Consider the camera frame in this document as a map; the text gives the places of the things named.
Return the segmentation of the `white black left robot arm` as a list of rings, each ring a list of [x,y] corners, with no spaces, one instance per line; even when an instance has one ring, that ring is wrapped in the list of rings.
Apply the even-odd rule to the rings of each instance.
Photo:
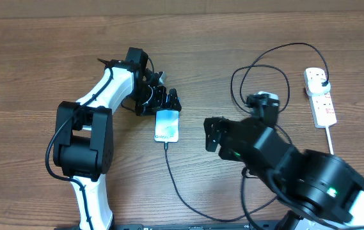
[[[89,93],[58,106],[45,167],[73,186],[80,212],[76,229],[114,228],[106,174],[114,153],[113,114],[125,99],[134,100],[135,115],[155,116],[156,142],[179,139],[180,99],[176,89],[166,89],[164,72],[147,67],[152,63],[143,49],[131,47],[124,60],[103,61],[103,77]]]

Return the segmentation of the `Samsung Galaxy smartphone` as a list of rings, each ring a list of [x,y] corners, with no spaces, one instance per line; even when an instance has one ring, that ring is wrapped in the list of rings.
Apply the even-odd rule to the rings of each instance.
[[[158,111],[155,116],[156,142],[178,142],[179,138],[179,111]]]

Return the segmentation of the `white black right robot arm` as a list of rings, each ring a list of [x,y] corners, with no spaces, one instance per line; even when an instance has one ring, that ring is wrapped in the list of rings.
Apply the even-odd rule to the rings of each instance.
[[[205,148],[243,162],[243,176],[258,177],[289,207],[277,229],[364,229],[364,177],[336,155],[285,142],[275,129],[277,95],[249,95],[246,106],[251,116],[241,121],[205,119]]]

